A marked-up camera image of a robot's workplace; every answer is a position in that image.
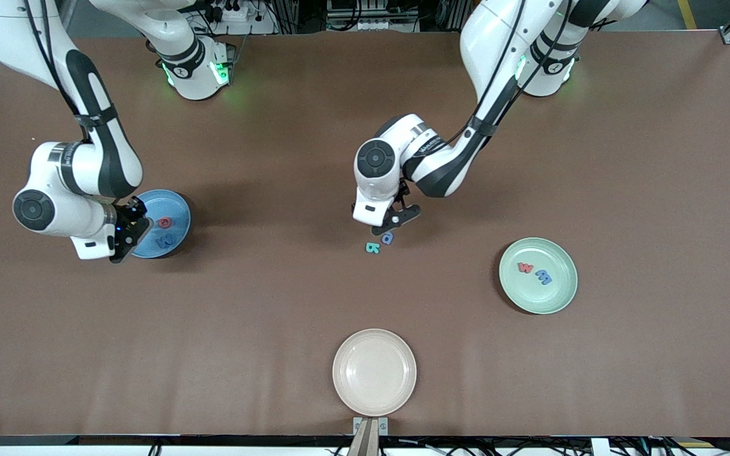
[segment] yellow tape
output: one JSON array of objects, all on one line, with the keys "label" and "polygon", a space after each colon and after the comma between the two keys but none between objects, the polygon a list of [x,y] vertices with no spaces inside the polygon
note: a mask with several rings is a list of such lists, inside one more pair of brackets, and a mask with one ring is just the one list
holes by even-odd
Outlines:
[{"label": "yellow tape", "polygon": [[677,5],[681,9],[681,15],[683,16],[683,23],[686,24],[686,29],[697,29],[698,24],[695,23],[695,17],[692,15],[692,8],[689,7],[689,0],[677,0]]}]

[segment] brown tabletop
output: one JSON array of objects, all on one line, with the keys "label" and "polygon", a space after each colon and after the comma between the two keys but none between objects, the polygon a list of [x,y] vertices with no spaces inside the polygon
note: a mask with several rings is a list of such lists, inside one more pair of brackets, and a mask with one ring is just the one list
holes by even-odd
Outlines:
[{"label": "brown tabletop", "polygon": [[[331,380],[360,329],[401,335],[418,383],[396,434],[730,435],[730,46],[591,34],[570,83],[524,96],[454,196],[377,255],[350,217],[357,147],[474,90],[455,34],[251,37],[234,86],[185,101],[142,40],[81,41],[144,163],[192,201],[180,254],[81,262],[11,215],[29,158],[77,127],[0,68],[0,434],[350,431]],[[570,252],[573,303],[527,315],[499,256]]]}]

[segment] green plate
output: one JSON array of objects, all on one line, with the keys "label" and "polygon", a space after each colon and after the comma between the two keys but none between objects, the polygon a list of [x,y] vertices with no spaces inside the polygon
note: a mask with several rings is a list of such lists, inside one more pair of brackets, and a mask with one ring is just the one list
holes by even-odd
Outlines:
[{"label": "green plate", "polygon": [[503,252],[501,285],[509,298],[532,314],[553,314],[576,295],[579,278],[570,255],[541,237],[526,237]]}]

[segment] plate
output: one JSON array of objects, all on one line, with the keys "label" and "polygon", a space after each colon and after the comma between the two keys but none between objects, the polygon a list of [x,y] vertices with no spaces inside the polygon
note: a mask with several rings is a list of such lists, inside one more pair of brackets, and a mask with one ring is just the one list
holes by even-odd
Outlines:
[{"label": "plate", "polygon": [[386,416],[407,402],[416,381],[411,347],[384,329],[347,338],[334,356],[333,380],[342,402],[362,416]]},{"label": "plate", "polygon": [[[157,258],[174,251],[188,235],[191,229],[191,210],[188,202],[179,193],[171,190],[149,190],[139,194],[137,198],[145,203],[151,219],[151,229],[131,254],[139,258]],[[171,225],[160,227],[162,217],[168,217]]]},{"label": "plate", "polygon": [[532,314],[553,314],[576,295],[579,278],[568,252],[541,237],[526,237],[503,252],[501,286],[519,308]]}]

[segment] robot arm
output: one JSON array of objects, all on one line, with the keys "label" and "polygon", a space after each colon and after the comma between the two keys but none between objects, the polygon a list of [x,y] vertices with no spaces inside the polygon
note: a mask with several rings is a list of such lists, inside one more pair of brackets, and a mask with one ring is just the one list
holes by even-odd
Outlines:
[{"label": "robot arm", "polygon": [[121,18],[151,42],[168,82],[188,100],[203,100],[229,83],[234,49],[211,37],[197,37],[177,10],[195,0],[89,0],[101,11]]},{"label": "robot arm", "polygon": [[13,201],[16,219],[40,234],[70,237],[81,259],[124,259],[150,226],[144,205],[93,196],[129,196],[142,165],[98,70],[72,44],[52,0],[0,1],[0,62],[61,91],[87,132],[84,141],[38,146]]},{"label": "robot arm", "polygon": [[[426,196],[452,194],[492,138],[518,86],[532,94],[556,92],[567,80],[573,54],[588,28],[617,11],[634,14],[645,2],[564,0],[557,5],[552,0],[483,0],[461,33],[461,58],[478,104],[458,141],[449,145],[451,141],[441,139],[417,115],[389,120],[357,150],[354,219],[372,225],[371,231],[378,235],[417,217],[418,206],[407,207],[403,200],[409,193],[405,179],[415,182]],[[572,17],[579,23],[568,28]],[[555,50],[562,55],[551,58]],[[394,203],[402,208],[394,210]]]}]

